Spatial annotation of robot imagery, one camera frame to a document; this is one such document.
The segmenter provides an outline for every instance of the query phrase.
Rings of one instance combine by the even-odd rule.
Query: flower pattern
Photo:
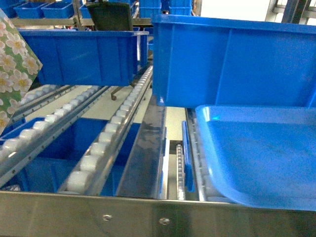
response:
[[[35,58],[32,58],[28,53],[25,56],[22,56],[23,67],[28,69],[30,75],[37,74],[39,72],[39,66],[36,63]]]
[[[0,9],[0,134],[41,68],[39,59]]]
[[[21,56],[24,56],[25,53],[28,52],[28,50],[25,47],[24,40],[21,39],[19,34],[7,34],[8,40],[5,42],[7,46],[12,48],[12,51],[15,55],[20,54]]]
[[[15,69],[16,62],[11,55],[2,54],[0,55],[0,66],[2,66],[6,72],[10,72]]]
[[[13,89],[15,91],[27,92],[32,85],[32,80],[29,79],[29,76],[18,70],[14,70],[13,75],[10,76],[10,81],[13,82]]]
[[[4,93],[6,91],[12,92],[12,85],[13,82],[11,82],[9,79],[8,73],[2,73],[0,72],[0,92]]]
[[[17,111],[17,109],[19,108],[19,103],[14,100],[14,99],[10,99],[10,107],[8,107],[7,111],[9,114],[14,114],[15,111]]]

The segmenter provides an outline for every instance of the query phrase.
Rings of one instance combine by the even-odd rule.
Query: white flower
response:
[[[4,20],[9,24],[9,26],[11,28],[15,28],[14,25],[12,24],[12,22],[10,21],[10,19],[7,16],[4,17]]]
[[[5,111],[0,112],[0,127],[5,128],[6,125],[10,122],[10,119],[8,118]]]
[[[30,75],[37,74],[39,72],[39,66],[36,63],[35,58],[32,58],[28,53],[25,56],[22,56],[23,67],[28,69]]]
[[[25,47],[24,40],[22,40],[18,34],[13,35],[9,32],[7,34],[7,37],[9,40],[7,40],[5,43],[10,48],[12,48],[12,51],[15,55],[19,53],[21,54],[21,56],[24,56],[24,54],[28,52],[28,50]]]
[[[20,90],[27,92],[32,85],[32,81],[29,79],[28,75],[26,73],[21,73],[18,70],[14,70],[13,75],[10,76],[10,81],[14,83],[13,89],[15,91]]]
[[[6,72],[10,72],[10,70],[13,71],[15,69],[16,62],[11,55],[2,54],[0,55],[0,66],[2,66]]]
[[[6,25],[5,23],[0,21],[0,37],[8,34],[8,31],[6,30]]]
[[[14,114],[15,111],[19,108],[19,103],[16,100],[10,99],[11,106],[8,107],[7,111],[9,114]]]
[[[9,81],[8,73],[0,72],[0,92],[4,93],[6,91],[12,92],[13,82]]]
[[[5,44],[0,41],[0,54],[5,54],[4,48],[5,48]]]

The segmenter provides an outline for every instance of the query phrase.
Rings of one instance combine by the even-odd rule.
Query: metal shelf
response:
[[[83,26],[94,26],[92,19],[80,18],[80,22]],[[132,23],[134,26],[151,26],[150,18],[133,18]]]
[[[10,19],[15,26],[73,26],[77,23],[77,17],[73,16],[69,19]]]

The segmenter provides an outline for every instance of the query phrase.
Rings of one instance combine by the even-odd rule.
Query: blue plastic tray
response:
[[[141,18],[152,18],[157,14],[161,14],[160,7],[139,7],[139,16]]]
[[[27,2],[14,8],[19,18],[39,19],[44,17],[42,7],[47,5],[45,2]]]
[[[42,84],[127,86],[147,63],[147,32],[26,30],[21,35],[43,63]]]
[[[72,3],[68,2],[53,2],[42,8],[46,18],[67,19],[74,15],[74,8]]]
[[[169,8],[169,14],[171,15],[183,15],[183,16],[191,16],[192,8],[189,7],[173,7]]]
[[[21,130],[30,128],[35,118],[16,130],[0,138],[0,144],[5,139],[16,137]],[[54,142],[52,142],[37,158],[32,160],[24,169],[17,173],[4,187],[19,185],[27,192],[57,192],[61,184],[68,177],[85,150],[106,125],[106,120],[80,118]],[[140,124],[134,123],[127,135],[118,158],[101,195],[114,196],[126,165],[128,155],[132,149]]]
[[[175,15],[152,23],[160,105],[312,105],[315,26]]]
[[[316,211],[316,109],[200,106],[216,189],[241,204]]]

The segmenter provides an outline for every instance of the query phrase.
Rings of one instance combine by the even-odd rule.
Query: roller conveyor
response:
[[[229,203],[224,197],[210,192],[203,165],[195,113],[187,110],[189,149],[185,144],[166,139],[165,107],[158,107],[152,96],[138,130],[133,148],[124,167],[116,192],[117,197],[105,197],[101,189],[109,183],[109,174],[143,101],[152,77],[152,67],[144,73],[139,84],[110,118],[94,142],[76,161],[68,178],[56,194],[30,192],[0,192],[5,207],[0,235],[4,236],[313,236],[316,231],[313,212],[249,208]],[[83,113],[109,91],[94,87],[84,91],[43,121],[50,126],[43,134],[10,154],[0,166],[3,185],[27,165],[53,140],[74,124]],[[106,143],[101,149],[95,144]],[[175,149],[177,199],[168,199],[169,153]],[[189,201],[185,187],[185,155],[191,153],[195,192],[199,201]],[[99,156],[98,166],[85,166],[87,156]],[[69,178],[74,172],[91,171],[89,185],[80,192],[70,190]]]

